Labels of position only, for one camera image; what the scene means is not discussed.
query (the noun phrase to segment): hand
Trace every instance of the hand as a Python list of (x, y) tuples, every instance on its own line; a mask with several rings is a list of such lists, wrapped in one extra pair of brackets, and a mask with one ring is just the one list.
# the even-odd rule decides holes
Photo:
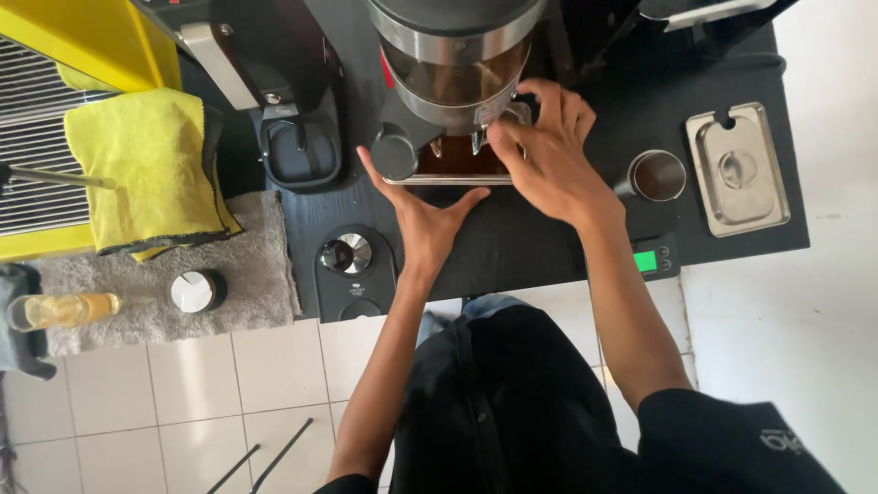
[(396, 208), (396, 219), (402, 232), (402, 244), (406, 250), (408, 272), (417, 272), (431, 282), (439, 275), (445, 259), (451, 254), (454, 237), (464, 223), (466, 215), (491, 191), (485, 187), (466, 193), (457, 204), (446, 209), (433, 207), (418, 199), (401, 185), (384, 181), (372, 164), (369, 151), (360, 146), (356, 149), (369, 172), (372, 184), (391, 201)]
[[(498, 120), (488, 128), (487, 137), (518, 192), (546, 215), (576, 229), (603, 224), (624, 228), (622, 202), (582, 151), (597, 118), (592, 108), (575, 92), (545, 79), (528, 79), (517, 90), (536, 95), (541, 104), (539, 120), (533, 127)], [(516, 143), (528, 151), (527, 161)]]

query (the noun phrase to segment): black shirt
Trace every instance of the black shirt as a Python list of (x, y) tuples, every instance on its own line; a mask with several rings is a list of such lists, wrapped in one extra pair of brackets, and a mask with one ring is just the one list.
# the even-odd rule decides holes
[[(415, 354), (391, 492), (842, 492), (770, 403), (666, 389), (638, 421), (634, 454), (601, 383), (542, 310), (460, 318)], [(318, 493), (375, 491), (345, 476)]]

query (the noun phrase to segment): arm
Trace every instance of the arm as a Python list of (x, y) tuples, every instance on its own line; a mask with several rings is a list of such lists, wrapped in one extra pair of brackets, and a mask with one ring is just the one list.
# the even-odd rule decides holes
[[(496, 122), (488, 128), (488, 140), (515, 188), (579, 233), (595, 325), (619, 389), (634, 412), (655, 391), (691, 389), (677, 346), (634, 262), (625, 208), (582, 152), (594, 112), (578, 94), (542, 79), (519, 84), (518, 92), (536, 95), (539, 121), (533, 127)], [(528, 150), (528, 161), (516, 143)]]
[(350, 474), (378, 481), (402, 409), (430, 288), (451, 253), (464, 218), (489, 194), (485, 188), (474, 189), (452, 207), (431, 207), (402, 187), (387, 184), (375, 171), (365, 148), (357, 152), (372, 184), (396, 207), (406, 265), (378, 342), (339, 425), (327, 482)]

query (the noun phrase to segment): person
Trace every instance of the person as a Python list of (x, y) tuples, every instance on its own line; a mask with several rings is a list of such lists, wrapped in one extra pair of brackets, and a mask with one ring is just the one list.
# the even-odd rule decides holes
[(621, 446), (603, 387), (542, 310), (485, 295), (454, 322), (422, 317), (455, 234), (489, 191), (431, 207), (388, 185), (361, 147), (396, 207), (406, 263), (318, 493), (376, 492), (393, 440), (398, 493), (841, 492), (770, 403), (693, 391), (635, 264), (625, 208), (583, 154), (594, 112), (546, 80), (517, 90), (536, 95), (537, 123), (496, 122), (488, 140), (522, 196), (579, 233), (604, 360), (640, 425), (638, 452)]

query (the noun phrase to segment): jeans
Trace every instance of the jeans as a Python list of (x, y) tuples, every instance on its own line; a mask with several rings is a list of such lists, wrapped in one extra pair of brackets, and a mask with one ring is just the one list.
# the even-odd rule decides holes
[[(530, 307), (530, 304), (520, 301), (510, 295), (489, 294), (482, 295), (478, 299), (470, 301), (460, 312), (461, 317), (465, 317), (467, 321), (473, 319), (485, 319), (493, 316), (497, 312), (514, 305), (524, 305)], [(414, 344), (417, 348), (421, 343), (427, 341), (427, 338), (454, 327), (454, 321), (448, 317), (437, 316), (429, 310), (424, 312), (421, 317), (421, 327), (418, 328), (418, 341)]]

